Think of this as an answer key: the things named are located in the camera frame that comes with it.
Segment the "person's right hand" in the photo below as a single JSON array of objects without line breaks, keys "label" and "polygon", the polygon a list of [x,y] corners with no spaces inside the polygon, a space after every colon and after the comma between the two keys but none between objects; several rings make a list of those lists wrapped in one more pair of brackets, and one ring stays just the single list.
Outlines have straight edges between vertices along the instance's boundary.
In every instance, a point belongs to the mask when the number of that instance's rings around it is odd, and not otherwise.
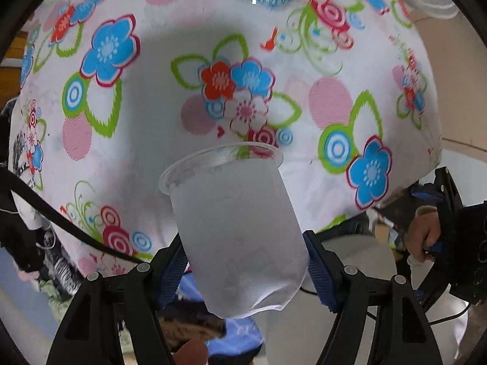
[{"label": "person's right hand", "polygon": [[410,255],[420,263],[433,260],[426,247],[434,246],[441,236],[441,226],[437,212],[419,215],[409,224],[405,236],[405,246]]}]

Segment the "person's left hand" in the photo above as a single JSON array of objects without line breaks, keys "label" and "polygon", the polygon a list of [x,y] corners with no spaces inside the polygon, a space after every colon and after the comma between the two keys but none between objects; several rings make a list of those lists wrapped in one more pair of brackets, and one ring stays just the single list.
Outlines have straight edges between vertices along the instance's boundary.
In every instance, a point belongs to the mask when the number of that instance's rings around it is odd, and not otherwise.
[{"label": "person's left hand", "polygon": [[191,339],[173,355],[176,365],[206,365],[207,359],[207,346],[200,339]]}]

